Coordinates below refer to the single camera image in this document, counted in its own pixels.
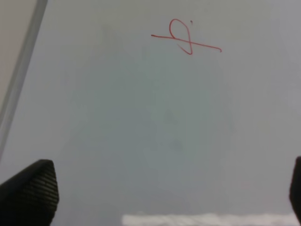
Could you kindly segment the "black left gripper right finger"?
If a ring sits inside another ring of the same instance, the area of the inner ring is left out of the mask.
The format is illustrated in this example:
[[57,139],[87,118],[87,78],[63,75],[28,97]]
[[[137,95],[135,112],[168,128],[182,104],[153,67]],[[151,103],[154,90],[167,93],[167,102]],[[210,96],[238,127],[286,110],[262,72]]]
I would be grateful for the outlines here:
[[301,223],[301,157],[295,160],[292,180],[290,184],[289,199],[292,209]]

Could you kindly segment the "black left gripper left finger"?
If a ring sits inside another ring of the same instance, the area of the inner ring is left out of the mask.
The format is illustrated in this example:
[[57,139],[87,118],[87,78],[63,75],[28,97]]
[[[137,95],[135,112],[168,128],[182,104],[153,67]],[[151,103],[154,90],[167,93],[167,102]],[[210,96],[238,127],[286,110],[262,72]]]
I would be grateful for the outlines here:
[[59,203],[52,160],[38,160],[0,185],[2,226],[49,226]]

